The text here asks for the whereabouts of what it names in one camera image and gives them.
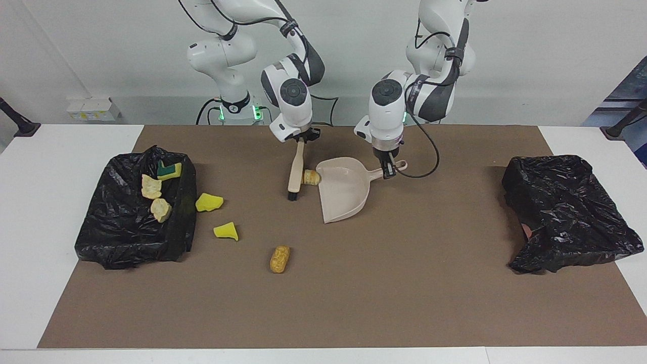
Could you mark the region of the beige hand brush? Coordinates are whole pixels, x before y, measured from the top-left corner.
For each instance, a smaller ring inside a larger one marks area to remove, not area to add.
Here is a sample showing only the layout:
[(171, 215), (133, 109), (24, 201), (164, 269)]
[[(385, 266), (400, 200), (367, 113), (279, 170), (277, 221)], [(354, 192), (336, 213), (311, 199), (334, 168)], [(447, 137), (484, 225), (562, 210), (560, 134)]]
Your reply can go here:
[(296, 153), (294, 155), (293, 163), (291, 165), (289, 181), (288, 181), (288, 200), (298, 200), (298, 194), (301, 190), (301, 181), (303, 179), (304, 171), (304, 149), (305, 141), (299, 139), (297, 142)]

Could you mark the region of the beige plastic dustpan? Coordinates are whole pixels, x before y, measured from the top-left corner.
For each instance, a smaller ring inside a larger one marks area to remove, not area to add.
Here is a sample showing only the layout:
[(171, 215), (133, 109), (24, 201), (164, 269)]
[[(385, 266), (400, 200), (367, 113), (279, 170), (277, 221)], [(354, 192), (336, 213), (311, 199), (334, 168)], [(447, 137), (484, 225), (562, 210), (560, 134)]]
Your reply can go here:
[(319, 162), (319, 190), (325, 224), (345, 220), (360, 212), (369, 197), (372, 182), (385, 180), (382, 169), (368, 170), (358, 159), (337, 157)]

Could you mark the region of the yellow sponge piece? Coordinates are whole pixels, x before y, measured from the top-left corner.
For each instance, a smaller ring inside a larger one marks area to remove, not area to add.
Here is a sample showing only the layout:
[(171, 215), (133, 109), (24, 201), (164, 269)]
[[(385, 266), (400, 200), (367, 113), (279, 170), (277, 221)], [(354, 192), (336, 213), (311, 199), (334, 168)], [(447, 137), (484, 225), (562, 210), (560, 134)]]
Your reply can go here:
[(213, 235), (217, 238), (232, 239), (236, 242), (240, 240), (234, 222), (228, 222), (224, 225), (215, 226), (215, 228), (213, 228)]
[(157, 180), (175, 179), (181, 176), (182, 163), (175, 163), (169, 166), (164, 165), (163, 161), (157, 164)]
[(202, 193), (196, 201), (197, 212), (210, 212), (220, 209), (224, 204), (224, 198), (221, 196)]

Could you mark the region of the brown oblong bread roll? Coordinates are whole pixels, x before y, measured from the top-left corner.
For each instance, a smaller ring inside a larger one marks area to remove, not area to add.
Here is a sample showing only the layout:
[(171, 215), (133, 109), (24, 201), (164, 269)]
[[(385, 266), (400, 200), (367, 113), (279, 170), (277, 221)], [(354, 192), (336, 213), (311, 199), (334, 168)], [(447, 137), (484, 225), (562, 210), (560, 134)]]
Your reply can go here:
[(289, 246), (277, 246), (270, 258), (269, 267), (273, 274), (282, 274), (289, 262), (291, 249)]

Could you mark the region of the pale bread chunk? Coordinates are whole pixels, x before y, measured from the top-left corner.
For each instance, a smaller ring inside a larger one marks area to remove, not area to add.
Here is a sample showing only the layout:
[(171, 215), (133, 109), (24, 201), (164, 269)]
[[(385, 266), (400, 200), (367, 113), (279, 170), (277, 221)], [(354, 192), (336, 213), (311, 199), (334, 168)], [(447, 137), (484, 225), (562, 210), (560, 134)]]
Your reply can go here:
[(172, 207), (164, 198), (153, 200), (150, 212), (159, 223), (164, 223), (171, 215)]

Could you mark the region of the black bag lined trash bin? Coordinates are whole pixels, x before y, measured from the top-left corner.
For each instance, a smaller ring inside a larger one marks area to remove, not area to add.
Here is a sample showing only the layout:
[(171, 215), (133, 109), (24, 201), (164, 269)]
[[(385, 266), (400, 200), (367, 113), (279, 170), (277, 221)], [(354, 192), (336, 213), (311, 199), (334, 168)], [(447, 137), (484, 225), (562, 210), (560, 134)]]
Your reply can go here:
[[(165, 180), (161, 196), (171, 212), (159, 222), (152, 200), (141, 193), (143, 176), (155, 177), (159, 166), (179, 163), (179, 177)], [(140, 153), (111, 158), (100, 175), (74, 244), (76, 255), (105, 269), (139, 263), (178, 261), (191, 250), (196, 229), (196, 169), (187, 154), (153, 146)]]
[(525, 244), (509, 263), (518, 274), (614, 262), (644, 242), (578, 155), (513, 157), (501, 181)]

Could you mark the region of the brown table mat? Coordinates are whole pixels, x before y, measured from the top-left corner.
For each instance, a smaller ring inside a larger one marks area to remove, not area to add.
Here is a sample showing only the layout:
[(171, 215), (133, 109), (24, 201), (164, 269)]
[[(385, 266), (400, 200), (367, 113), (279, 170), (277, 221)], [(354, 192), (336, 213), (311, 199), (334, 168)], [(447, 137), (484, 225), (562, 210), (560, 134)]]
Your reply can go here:
[[(316, 187), (287, 200), (294, 143), (267, 127), (146, 126), (134, 147), (187, 154), (199, 193), (180, 262), (105, 270), (79, 262), (40, 348), (641, 346), (647, 316), (615, 263), (516, 274), (524, 244), (501, 179), (550, 155), (531, 126), (428, 126), (425, 179), (376, 180), (364, 208), (322, 221)], [(217, 238), (234, 222), (240, 240)], [(289, 246), (282, 274), (270, 271)]]

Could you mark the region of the blue grey cabinet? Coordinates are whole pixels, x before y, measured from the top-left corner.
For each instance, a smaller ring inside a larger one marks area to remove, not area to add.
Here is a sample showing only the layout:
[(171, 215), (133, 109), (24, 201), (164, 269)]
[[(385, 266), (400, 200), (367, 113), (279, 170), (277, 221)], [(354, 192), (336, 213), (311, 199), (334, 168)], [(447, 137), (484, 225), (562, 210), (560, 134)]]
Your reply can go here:
[[(584, 121), (583, 126), (613, 126), (638, 102), (647, 97), (647, 56), (630, 71), (612, 92), (605, 97)], [(626, 127), (622, 132), (624, 142), (647, 169), (647, 120)]]

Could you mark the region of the white wall socket box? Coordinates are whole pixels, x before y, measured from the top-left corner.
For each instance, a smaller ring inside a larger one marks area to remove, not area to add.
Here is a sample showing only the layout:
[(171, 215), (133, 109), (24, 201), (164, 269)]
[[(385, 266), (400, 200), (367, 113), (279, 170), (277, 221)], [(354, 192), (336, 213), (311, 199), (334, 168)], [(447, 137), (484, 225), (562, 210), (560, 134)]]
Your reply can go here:
[(111, 98), (71, 100), (66, 111), (72, 120), (80, 122), (114, 122), (122, 117), (122, 112)]

